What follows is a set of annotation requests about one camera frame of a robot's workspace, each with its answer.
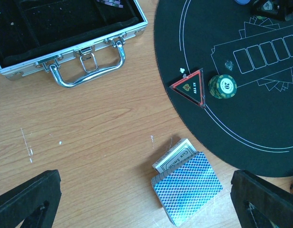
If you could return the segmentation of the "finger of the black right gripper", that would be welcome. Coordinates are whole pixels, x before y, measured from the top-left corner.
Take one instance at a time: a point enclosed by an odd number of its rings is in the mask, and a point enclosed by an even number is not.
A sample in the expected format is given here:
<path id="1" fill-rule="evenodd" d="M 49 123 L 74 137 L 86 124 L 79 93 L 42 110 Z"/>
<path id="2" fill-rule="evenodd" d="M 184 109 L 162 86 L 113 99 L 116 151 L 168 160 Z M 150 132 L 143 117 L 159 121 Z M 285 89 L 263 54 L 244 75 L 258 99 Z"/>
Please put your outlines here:
<path id="1" fill-rule="evenodd" d="M 261 18 L 277 18 L 276 0 L 255 0 L 250 8 L 251 14 Z"/>
<path id="2" fill-rule="evenodd" d="M 289 21 L 293 19 L 293 0 L 279 0 L 277 20 Z"/>

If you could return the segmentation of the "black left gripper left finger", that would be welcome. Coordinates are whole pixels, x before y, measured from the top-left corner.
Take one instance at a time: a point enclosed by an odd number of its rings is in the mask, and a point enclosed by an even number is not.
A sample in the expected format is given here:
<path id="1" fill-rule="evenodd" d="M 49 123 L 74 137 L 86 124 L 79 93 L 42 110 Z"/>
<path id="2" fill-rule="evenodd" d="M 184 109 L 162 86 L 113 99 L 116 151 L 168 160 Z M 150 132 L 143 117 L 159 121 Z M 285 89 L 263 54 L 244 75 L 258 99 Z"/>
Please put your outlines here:
<path id="1" fill-rule="evenodd" d="M 58 170 L 45 171 L 0 195 L 0 228 L 51 228 L 61 199 Z"/>

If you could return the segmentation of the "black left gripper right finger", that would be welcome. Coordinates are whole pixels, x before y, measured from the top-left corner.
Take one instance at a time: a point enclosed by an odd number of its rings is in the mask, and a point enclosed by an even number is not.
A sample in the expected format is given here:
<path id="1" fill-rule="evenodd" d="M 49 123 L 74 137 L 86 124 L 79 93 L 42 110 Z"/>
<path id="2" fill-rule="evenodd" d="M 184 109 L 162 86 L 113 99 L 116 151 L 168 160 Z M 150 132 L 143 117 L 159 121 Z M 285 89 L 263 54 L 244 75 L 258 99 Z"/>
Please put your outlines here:
<path id="1" fill-rule="evenodd" d="M 234 172 L 231 200 L 243 228 L 293 228 L 293 194 L 245 170 Z"/>

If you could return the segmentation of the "purple small blind button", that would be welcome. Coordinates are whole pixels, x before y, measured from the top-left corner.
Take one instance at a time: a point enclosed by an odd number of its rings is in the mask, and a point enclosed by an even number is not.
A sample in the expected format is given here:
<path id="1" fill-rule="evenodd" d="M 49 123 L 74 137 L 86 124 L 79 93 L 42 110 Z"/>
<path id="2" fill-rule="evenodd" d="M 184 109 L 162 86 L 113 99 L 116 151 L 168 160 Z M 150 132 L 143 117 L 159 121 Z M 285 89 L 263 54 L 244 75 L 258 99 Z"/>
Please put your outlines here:
<path id="1" fill-rule="evenodd" d="M 250 2 L 250 0 L 235 0 L 235 2 L 240 5 L 246 5 Z"/>

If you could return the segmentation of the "green chips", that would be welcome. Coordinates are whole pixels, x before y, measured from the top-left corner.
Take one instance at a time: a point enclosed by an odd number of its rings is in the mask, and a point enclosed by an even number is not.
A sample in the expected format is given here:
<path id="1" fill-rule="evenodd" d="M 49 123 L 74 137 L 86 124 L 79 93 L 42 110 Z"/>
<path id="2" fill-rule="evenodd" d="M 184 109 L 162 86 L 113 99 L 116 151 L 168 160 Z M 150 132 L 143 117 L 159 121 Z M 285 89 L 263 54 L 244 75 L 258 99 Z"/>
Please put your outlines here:
<path id="1" fill-rule="evenodd" d="M 210 94 L 218 99 L 227 99 L 237 92 L 236 81 L 230 75 L 216 75 L 208 83 Z"/>
<path id="2" fill-rule="evenodd" d="M 265 0 L 262 3 L 261 11 L 268 12 L 268 13 L 275 13 L 275 1 L 274 0 Z"/>

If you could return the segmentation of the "red triangular all-in marker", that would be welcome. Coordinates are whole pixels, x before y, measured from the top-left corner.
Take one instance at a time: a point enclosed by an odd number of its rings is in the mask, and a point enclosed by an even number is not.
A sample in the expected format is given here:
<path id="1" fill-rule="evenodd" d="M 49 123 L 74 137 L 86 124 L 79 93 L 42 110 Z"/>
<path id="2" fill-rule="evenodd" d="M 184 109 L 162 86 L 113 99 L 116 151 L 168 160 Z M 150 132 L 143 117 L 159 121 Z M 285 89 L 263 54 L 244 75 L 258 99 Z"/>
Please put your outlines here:
<path id="1" fill-rule="evenodd" d="M 201 108 L 205 108 L 205 84 L 203 69 L 199 69 L 173 83 L 173 91 L 192 101 Z"/>

